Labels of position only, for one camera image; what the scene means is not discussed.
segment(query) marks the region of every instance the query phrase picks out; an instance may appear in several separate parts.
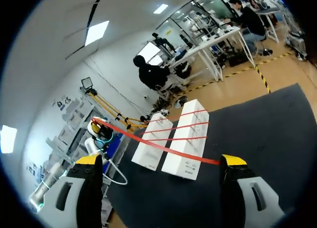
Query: dark gray mat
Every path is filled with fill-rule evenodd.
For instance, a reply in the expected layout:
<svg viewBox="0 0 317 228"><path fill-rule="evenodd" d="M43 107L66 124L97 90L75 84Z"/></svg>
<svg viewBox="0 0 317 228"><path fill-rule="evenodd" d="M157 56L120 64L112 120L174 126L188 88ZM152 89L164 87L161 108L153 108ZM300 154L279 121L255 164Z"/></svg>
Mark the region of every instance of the dark gray mat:
<svg viewBox="0 0 317 228"><path fill-rule="evenodd" d="M164 153L157 171L150 171L131 162L137 145L130 142L119 167L128 185L112 183L107 193L122 221L129 228L219 227L218 166L201 164L197 180L186 180L161 171ZM287 212L307 181L316 147L316 121L296 84L211 112L204 158L241 157Z"/></svg>

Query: cardboard box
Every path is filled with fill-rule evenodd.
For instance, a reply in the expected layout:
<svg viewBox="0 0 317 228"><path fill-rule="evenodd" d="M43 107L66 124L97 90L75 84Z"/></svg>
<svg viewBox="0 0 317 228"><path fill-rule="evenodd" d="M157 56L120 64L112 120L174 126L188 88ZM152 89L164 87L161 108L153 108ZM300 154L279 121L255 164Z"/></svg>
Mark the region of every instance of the cardboard box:
<svg viewBox="0 0 317 228"><path fill-rule="evenodd" d="M198 100L192 100L185 103L182 114L204 110ZM209 113L207 111L198 112L181 116L177 127L191 125L200 122L208 122ZM176 129L175 138L192 138L207 135L208 124L199 124L185 128ZM202 157L204 153L206 139L193 140L173 140L170 149L185 154ZM200 167L199 161L181 157L168 153L162 167L163 172L170 173L179 177L196 180Z"/></svg>
<svg viewBox="0 0 317 228"><path fill-rule="evenodd" d="M162 129L171 129L173 127L173 123L166 119L162 114L157 113L154 114L151 120L164 119L158 121L151 121L146 129L148 131L154 130L162 130ZM152 140L152 139L168 139L170 130L146 133L143 134L142 139L144 140ZM165 146L167 140L160 141L152 141L154 144ZM138 148L136 149L132 162L139 164L143 167L146 167L150 170L156 171L160 158L162 156L163 151L152 146L146 145L144 143L139 143Z"/></svg>

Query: white desk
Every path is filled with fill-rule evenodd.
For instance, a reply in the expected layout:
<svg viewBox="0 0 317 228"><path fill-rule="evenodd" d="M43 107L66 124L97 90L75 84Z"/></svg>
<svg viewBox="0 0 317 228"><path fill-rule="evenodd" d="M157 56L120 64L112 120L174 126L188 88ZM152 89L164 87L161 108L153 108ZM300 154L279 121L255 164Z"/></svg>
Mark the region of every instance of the white desk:
<svg viewBox="0 0 317 228"><path fill-rule="evenodd" d="M195 55L199 55L203 62L206 64L208 70L210 71L211 75L213 76L213 78L216 81L219 81L219 79L221 79L223 81L223 76L222 76L222 70L218 69L216 67L216 65L214 64L213 60L213 56L211 53L209 53L208 48L210 48L211 46L214 46L216 44L218 44L219 42L222 42L228 38L231 38L232 36L239 36L239 42L245 52L245 54L247 55L248 60L251 62L251 64L253 66L255 66L254 60L252 58L252 54L240 32L240 28L239 27L233 27L233 29L225 34L223 34L222 36L219 36L218 38L215 38L215 36L210 37L210 39L208 41L205 42L201 42L198 46L190 49L182 59L176 61L175 63L173 63L170 67L171 68L175 68L176 66L178 66L179 64L187 61L188 58L190 57L194 57ZM193 78L194 76L197 76L198 74L201 74L202 72L198 72L195 75L192 75L191 78Z"/></svg>
<svg viewBox="0 0 317 228"><path fill-rule="evenodd" d="M273 7L273 8L268 8L268 9L256 12L256 14L259 15L259 16L266 16L266 18L267 18L267 20L269 22L269 25L271 26L271 30L267 31L267 37L271 38L272 40L276 41L277 43L279 43L279 39L277 37L275 28L273 26L273 23L272 23L269 15L275 14L275 13L277 13L279 11L280 10L277 7Z"/></svg>

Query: yellow pipe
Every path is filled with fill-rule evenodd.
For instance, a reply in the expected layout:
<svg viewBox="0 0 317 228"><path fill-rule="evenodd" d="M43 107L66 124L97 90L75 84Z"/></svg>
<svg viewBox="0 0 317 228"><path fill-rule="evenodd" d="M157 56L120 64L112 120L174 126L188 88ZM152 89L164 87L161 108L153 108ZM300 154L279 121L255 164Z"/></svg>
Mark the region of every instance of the yellow pipe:
<svg viewBox="0 0 317 228"><path fill-rule="evenodd" d="M109 104L102 96L100 96L99 94L97 94L97 97L98 97L101 101L103 101L108 107L110 107L113 111L115 111L117 114L118 114L118 113L121 114L120 111L118 111L118 110L117 110L116 108L114 108L111 104Z"/></svg>
<svg viewBox="0 0 317 228"><path fill-rule="evenodd" d="M123 114L118 111L116 108L114 108L110 103L108 103L102 96L100 96L99 94L97 94L97 97L102 100L108 107L110 107L113 111L115 111L117 114L120 113L121 114L121 117L123 119L125 119L125 117L123 116ZM138 119L135 119L135 118L129 118L128 120L134 120L134 121L138 121L138 122L141 122L140 120Z"/></svg>
<svg viewBox="0 0 317 228"><path fill-rule="evenodd" d="M111 112L107 107L105 107L105 106L102 104L102 102L101 102L97 97L95 97L92 93L90 93L90 96L91 96L97 103L99 103L99 105L102 106L107 112L109 112L114 118L117 117L116 114L114 114L114 113ZM127 123L126 123L125 121L123 121L123 120L119 120L119 122L121 122L121 123L124 124L125 126L129 126L129 124L127 124Z"/></svg>
<svg viewBox="0 0 317 228"><path fill-rule="evenodd" d="M148 127L147 125L135 125L135 124L131 124L132 127Z"/></svg>

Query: red string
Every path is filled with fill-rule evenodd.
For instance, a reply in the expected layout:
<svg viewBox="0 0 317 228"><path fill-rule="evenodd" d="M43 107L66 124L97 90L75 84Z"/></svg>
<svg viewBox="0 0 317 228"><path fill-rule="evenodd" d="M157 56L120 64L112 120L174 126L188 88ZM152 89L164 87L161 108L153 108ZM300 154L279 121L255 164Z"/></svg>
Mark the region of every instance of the red string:
<svg viewBox="0 0 317 228"><path fill-rule="evenodd" d="M195 112L190 112L190 113L185 113L185 114L182 114L180 115L179 117L183 116L183 115L190 115L190 114L193 114L193 113L200 113L200 112L207 112L207 110L199 110L199 111L195 111ZM169 117L168 119L169 120L172 120L173 118L175 119L178 119L178 116L172 116L172 117ZM159 120L166 120L167 118L162 118L162 119L157 119L157 120L151 120L150 122L152 121L159 121Z"/></svg>
<svg viewBox="0 0 317 228"><path fill-rule="evenodd" d="M207 138L207 136L190 137L190 138L153 139L153 140L146 140L146 141L160 141L160 140L195 140L195 139L203 139L203 138Z"/></svg>
<svg viewBox="0 0 317 228"><path fill-rule="evenodd" d="M180 126L180 127L173 127L173 128L171 128L171 129L162 129L162 130L152 130L152 131L146 131L146 132L142 132L142 133L140 133L139 135L143 135L143 134L147 134L147 133L152 133L152 132L160 132L160 131L167 131L167 130L175 130L175 129L179 129L179 128L185 128L185 127L190 127L190 126L193 126L193 125L201 125L201 124L209 124L209 121L207 121L207 122L194 123L194 124L191 124L191 125L183 125L183 126Z"/></svg>
<svg viewBox="0 0 317 228"><path fill-rule="evenodd" d="M152 143L151 141L146 141L146 140L143 140L142 138L138 137L138 136L135 136L134 134L131 134L131 133L128 133L114 125L111 125L99 118L95 118L93 117L92 118L92 121L93 122L96 122L96 123L99 123L99 124L102 124L104 126L107 126L119 133L122 133L138 142L141 142L141 143L144 143L146 145L150 145L152 147L155 147L157 149L160 149L160 150L163 150L165 152L169 152L171 154L175 154L175 155L179 155L179 156L182 156L182 157L185 157L185 158L188 158L188 159L192 159L192 160L197 160L197 161L200 161L200 162L203 162L203 163L207 163L207 164L212 164L212 165L219 165L219 161L218 160L211 160L211 159L206 159L206 158L201 158L201 157L198 157L198 156L193 156L193 155L189 155L189 154L185 154L185 153L181 153L181 152L178 152L178 151L175 151L175 150L171 150L169 148L166 148L166 147L163 147L161 145L157 145L157 144L154 144Z"/></svg>

